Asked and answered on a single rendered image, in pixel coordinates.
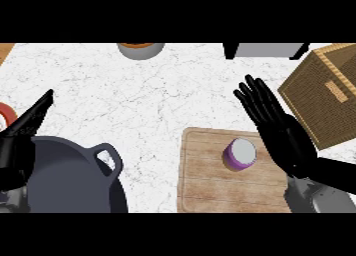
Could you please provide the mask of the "brown wicker basket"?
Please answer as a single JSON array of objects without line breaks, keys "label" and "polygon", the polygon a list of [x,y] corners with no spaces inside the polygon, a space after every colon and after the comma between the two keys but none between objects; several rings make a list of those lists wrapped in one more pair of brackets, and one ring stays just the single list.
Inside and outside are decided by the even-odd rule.
[{"label": "brown wicker basket", "polygon": [[319,150],[356,138],[356,43],[315,49],[279,94]]}]

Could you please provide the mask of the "wooden cutting board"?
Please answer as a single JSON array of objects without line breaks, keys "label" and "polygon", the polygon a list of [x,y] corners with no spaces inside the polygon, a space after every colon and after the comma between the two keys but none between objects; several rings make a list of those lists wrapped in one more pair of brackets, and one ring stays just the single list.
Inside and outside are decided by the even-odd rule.
[{"label": "wooden cutting board", "polygon": [[[248,139],[257,162],[242,171],[223,163],[223,151],[236,138]],[[273,163],[257,132],[186,128],[182,137],[177,186],[179,212],[279,212],[290,207],[287,175]]]}]

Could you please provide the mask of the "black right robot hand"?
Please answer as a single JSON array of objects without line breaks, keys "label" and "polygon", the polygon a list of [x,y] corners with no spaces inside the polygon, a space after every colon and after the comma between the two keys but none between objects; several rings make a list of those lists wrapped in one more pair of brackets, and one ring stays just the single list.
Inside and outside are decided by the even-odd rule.
[{"label": "black right robot hand", "polygon": [[264,81],[251,75],[233,91],[257,126],[270,157],[291,178],[309,178],[356,195],[356,164],[318,155],[310,136],[282,109]]}]

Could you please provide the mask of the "grey cup with orange rim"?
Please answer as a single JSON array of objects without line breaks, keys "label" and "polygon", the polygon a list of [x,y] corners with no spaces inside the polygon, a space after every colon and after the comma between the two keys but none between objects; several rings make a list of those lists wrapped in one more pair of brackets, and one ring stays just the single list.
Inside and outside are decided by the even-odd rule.
[{"label": "grey cup with orange rim", "polygon": [[118,49],[129,59],[148,60],[161,53],[164,46],[164,43],[120,43]]}]

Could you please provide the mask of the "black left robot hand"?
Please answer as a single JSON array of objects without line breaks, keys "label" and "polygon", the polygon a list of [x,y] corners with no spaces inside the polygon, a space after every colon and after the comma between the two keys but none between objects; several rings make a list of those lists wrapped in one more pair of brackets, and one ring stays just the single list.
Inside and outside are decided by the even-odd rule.
[{"label": "black left robot hand", "polygon": [[49,90],[0,133],[0,192],[24,187],[28,182],[36,163],[33,137],[52,104],[53,90]]}]

